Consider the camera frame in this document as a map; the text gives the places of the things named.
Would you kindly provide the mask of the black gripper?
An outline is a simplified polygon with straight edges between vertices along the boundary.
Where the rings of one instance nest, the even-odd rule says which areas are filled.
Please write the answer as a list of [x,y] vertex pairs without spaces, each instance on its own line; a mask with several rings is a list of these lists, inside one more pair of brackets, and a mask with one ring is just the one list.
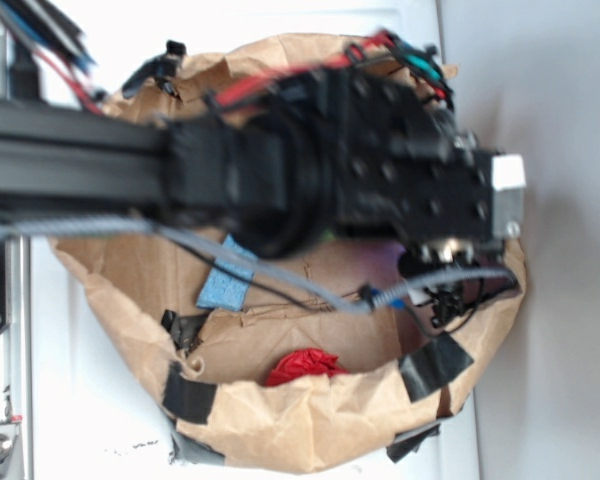
[[521,156],[481,147],[410,84],[331,70],[329,124],[338,153],[336,235],[496,251],[519,238]]

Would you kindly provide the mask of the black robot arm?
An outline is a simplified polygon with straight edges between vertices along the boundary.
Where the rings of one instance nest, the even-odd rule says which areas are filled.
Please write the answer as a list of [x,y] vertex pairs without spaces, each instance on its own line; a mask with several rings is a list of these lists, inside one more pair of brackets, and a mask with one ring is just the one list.
[[0,239],[213,226],[262,258],[326,233],[499,251],[521,231],[517,155],[480,148],[404,85],[322,68],[278,81],[238,126],[164,128],[0,101]]

